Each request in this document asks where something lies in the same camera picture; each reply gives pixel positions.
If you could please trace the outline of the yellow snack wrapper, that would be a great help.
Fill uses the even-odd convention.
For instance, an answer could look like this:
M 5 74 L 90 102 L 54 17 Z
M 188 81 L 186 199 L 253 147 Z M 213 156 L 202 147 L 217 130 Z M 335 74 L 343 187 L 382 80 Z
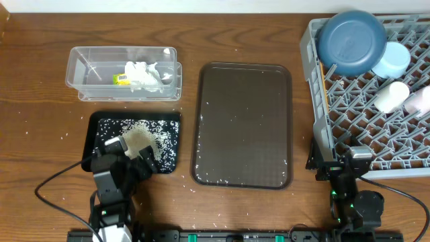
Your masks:
M 113 75 L 113 84 L 114 85 L 130 85 L 131 80 L 125 73 Z

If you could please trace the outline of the dark blue plate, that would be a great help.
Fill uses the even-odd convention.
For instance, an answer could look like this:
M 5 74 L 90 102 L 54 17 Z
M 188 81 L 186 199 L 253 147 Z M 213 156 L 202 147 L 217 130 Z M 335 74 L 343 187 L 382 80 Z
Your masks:
M 346 11 L 333 16 L 318 34 L 318 58 L 335 73 L 352 77 L 370 71 L 387 45 L 384 26 L 366 11 Z

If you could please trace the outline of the wooden chopstick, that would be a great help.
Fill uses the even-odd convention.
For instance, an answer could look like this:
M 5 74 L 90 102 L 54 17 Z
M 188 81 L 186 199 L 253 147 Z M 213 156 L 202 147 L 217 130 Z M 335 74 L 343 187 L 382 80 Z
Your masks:
M 330 109 L 329 109 L 329 101 L 328 101 L 328 97 L 327 97 L 327 87 L 326 87 L 326 83 L 325 83 L 324 65 L 321 61 L 319 61 L 319 67 L 320 67 L 323 97 L 325 99 L 327 113 L 329 113 Z

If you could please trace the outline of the pile of white rice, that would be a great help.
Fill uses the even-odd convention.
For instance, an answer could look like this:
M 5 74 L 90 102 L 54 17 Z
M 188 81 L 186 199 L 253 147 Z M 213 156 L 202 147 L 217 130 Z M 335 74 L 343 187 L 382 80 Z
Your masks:
M 122 136 L 128 147 L 125 154 L 129 158 L 136 158 L 140 150 L 150 146 L 159 173 L 171 173 L 177 166 L 179 127 L 180 123 L 175 120 L 103 118 L 97 123 L 93 148 Z

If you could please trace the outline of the pink plastic cup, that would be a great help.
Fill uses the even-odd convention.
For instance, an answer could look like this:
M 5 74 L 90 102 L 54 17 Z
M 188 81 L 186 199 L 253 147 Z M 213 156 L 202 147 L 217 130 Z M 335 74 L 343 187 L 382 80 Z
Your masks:
M 413 114 L 417 112 L 416 117 L 420 118 L 421 116 L 424 116 L 429 111 L 429 92 L 430 92 L 430 86 L 426 86 L 424 88 L 421 88 L 420 90 L 414 92 L 413 96 L 404 104 L 405 110 L 409 114 Z

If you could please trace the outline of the light blue bowl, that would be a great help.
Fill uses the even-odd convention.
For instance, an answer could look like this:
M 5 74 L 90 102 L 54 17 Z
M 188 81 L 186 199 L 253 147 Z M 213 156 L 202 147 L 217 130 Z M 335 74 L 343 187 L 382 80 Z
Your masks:
M 401 77 L 411 62 L 411 54 L 406 46 L 399 42 L 388 42 L 385 52 L 372 72 L 383 79 Z

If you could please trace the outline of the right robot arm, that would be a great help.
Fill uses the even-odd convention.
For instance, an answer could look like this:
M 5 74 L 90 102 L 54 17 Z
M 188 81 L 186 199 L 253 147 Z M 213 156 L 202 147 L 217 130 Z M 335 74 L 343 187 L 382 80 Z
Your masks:
M 384 197 L 375 191 L 358 190 L 357 179 L 367 173 L 372 154 L 366 146 L 349 148 L 338 161 L 325 161 L 318 143 L 311 140 L 307 170 L 317 181 L 331 185 L 330 209 L 339 225 L 318 236 L 319 241 L 375 241 L 374 229 L 382 224 Z

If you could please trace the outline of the white tissue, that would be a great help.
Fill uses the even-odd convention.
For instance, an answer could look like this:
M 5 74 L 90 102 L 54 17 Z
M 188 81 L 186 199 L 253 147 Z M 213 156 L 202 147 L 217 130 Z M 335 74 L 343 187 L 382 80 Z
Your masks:
M 157 63 L 147 64 L 146 62 L 128 61 L 125 66 L 125 74 L 130 81 L 131 92 L 141 90 L 150 86 L 147 91 L 155 92 L 163 85 L 159 72 L 155 69 Z

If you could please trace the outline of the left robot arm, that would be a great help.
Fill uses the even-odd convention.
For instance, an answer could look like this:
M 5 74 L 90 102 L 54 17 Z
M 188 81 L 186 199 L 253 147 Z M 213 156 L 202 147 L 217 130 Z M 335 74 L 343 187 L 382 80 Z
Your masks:
M 139 150 L 137 157 L 126 155 L 122 136 L 105 141 L 95 150 L 90 168 L 97 190 L 90 198 L 90 225 L 93 240 L 143 241 L 142 226 L 134 220 L 132 197 L 139 183 L 157 173 L 153 148 Z

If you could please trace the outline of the white plastic cup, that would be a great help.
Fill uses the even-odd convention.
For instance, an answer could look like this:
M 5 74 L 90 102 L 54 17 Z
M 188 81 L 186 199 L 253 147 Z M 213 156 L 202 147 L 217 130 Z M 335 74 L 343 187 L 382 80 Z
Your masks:
M 400 107 L 409 95 L 409 87 L 403 82 L 395 81 L 377 92 L 374 105 L 380 112 L 389 114 Z

